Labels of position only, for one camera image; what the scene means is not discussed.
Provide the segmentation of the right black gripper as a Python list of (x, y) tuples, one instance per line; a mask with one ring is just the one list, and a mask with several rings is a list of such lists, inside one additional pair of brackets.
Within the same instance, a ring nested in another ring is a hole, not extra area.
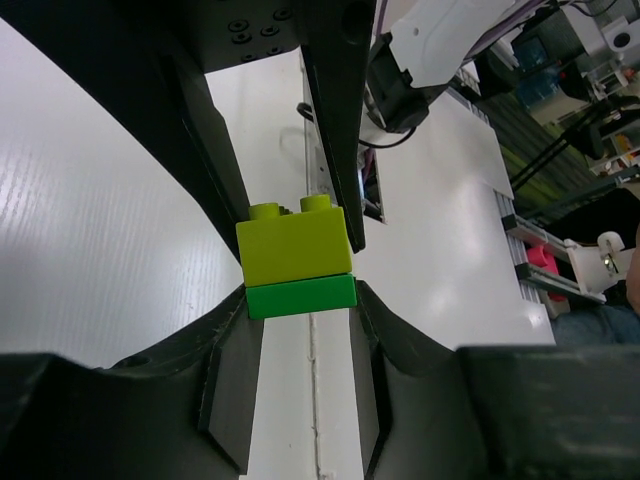
[[(164, 3), (166, 21), (206, 73), (301, 46), (316, 129), (355, 253), (366, 245), (357, 152), (375, 7), (333, 0)], [(1, 17), (158, 161), (237, 255), (236, 225), (247, 217), (248, 197), (234, 147), (204, 73), (157, 11), (143, 1), (4, 1)]]

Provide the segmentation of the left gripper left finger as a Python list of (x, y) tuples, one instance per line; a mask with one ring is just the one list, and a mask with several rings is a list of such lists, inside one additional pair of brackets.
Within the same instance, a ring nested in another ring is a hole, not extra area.
[(263, 325), (244, 290), (113, 367), (1, 358), (5, 479), (236, 479), (249, 467)]

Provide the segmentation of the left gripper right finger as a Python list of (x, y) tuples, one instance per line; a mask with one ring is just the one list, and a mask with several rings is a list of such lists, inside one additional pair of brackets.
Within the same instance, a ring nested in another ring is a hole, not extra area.
[(635, 346), (450, 350), (364, 281), (349, 317), (368, 479), (635, 479)]

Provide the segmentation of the green lego plate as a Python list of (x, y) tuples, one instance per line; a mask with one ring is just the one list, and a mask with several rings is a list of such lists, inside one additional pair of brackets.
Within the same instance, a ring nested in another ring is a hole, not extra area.
[(247, 287), (249, 317), (254, 320), (351, 308), (357, 305), (352, 274)]

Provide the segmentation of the lime green long lego brick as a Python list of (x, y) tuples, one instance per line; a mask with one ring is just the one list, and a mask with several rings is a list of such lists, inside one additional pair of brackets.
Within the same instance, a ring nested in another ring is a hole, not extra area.
[(351, 249), (343, 209), (327, 195), (300, 200), (299, 212), (252, 205), (236, 224), (244, 284), (258, 287), (349, 273)]

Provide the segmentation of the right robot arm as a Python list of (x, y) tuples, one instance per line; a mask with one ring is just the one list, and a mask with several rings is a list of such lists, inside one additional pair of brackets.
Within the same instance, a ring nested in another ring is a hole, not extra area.
[(362, 111), (414, 127), (456, 71), (533, 1), (417, 1), (374, 34), (373, 1), (5, 1), (1, 17), (69, 75), (189, 193), (232, 252), (249, 200), (206, 75), (299, 50), (354, 251), (365, 246)]

